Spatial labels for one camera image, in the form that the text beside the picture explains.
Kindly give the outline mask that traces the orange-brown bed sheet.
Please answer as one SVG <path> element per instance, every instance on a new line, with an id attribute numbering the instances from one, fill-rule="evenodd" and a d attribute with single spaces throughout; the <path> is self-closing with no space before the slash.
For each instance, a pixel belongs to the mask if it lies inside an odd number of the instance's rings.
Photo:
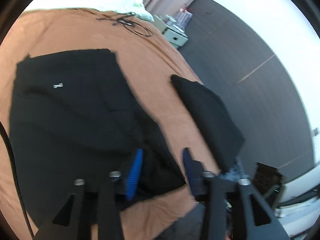
<path id="1" fill-rule="evenodd" d="M 171 85 L 170 76 L 199 81 L 183 56 L 151 23 L 136 21 L 153 32 L 139 37 L 110 21 L 116 16 L 88 9 L 38 10 L 24 12 L 1 44 L 1 122 L 9 130 L 9 109 L 16 64 L 27 55 L 58 51 L 107 48 L 118 62 L 138 101 L 159 122 L 170 152 L 182 167 L 181 149 L 190 147 L 196 159 L 218 172 L 213 156 L 195 122 Z M 121 213 L 125 239 L 153 239 L 184 217 L 196 205 L 189 189 L 138 202 Z M 23 217 L 7 150 L 1 139 L 1 212 L 18 239 L 31 239 Z"/>

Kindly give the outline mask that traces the black collared jacket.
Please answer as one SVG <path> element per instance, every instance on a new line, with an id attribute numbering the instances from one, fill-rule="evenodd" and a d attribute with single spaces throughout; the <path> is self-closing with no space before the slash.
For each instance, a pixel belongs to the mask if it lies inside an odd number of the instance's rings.
<path id="1" fill-rule="evenodd" d="M 158 124 L 136 100 L 108 49 L 63 51 L 17 64 L 9 118 L 25 208 L 40 226 L 85 180 L 95 206 L 111 171 L 129 172 L 142 152 L 136 190 L 117 198 L 125 209 L 185 185 Z"/>

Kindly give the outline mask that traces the white duvet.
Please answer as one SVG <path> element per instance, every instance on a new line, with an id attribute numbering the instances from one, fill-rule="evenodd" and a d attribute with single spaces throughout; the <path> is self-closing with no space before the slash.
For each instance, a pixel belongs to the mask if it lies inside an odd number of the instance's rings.
<path id="1" fill-rule="evenodd" d="M 24 11 L 77 8 L 94 9 L 101 12 L 112 11 L 117 14 L 132 12 L 141 20 L 154 21 L 153 16 L 145 9 L 143 0 L 32 0 Z"/>

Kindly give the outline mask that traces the white bedside cabinet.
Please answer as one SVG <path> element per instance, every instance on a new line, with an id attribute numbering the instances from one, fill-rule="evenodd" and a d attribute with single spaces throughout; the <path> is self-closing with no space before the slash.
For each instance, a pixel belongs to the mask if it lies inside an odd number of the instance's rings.
<path id="1" fill-rule="evenodd" d="M 189 40 L 184 30 L 172 16 L 160 17 L 153 15 L 153 25 L 162 33 L 167 41 L 176 49 L 183 47 Z"/>

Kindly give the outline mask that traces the striped gift bag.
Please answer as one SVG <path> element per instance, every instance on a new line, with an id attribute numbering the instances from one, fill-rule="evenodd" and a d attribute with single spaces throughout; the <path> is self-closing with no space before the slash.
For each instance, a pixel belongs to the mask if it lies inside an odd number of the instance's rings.
<path id="1" fill-rule="evenodd" d="M 184 30 L 188 23 L 190 22 L 193 14 L 188 11 L 188 6 L 184 4 L 175 16 L 176 24 L 179 28 Z"/>

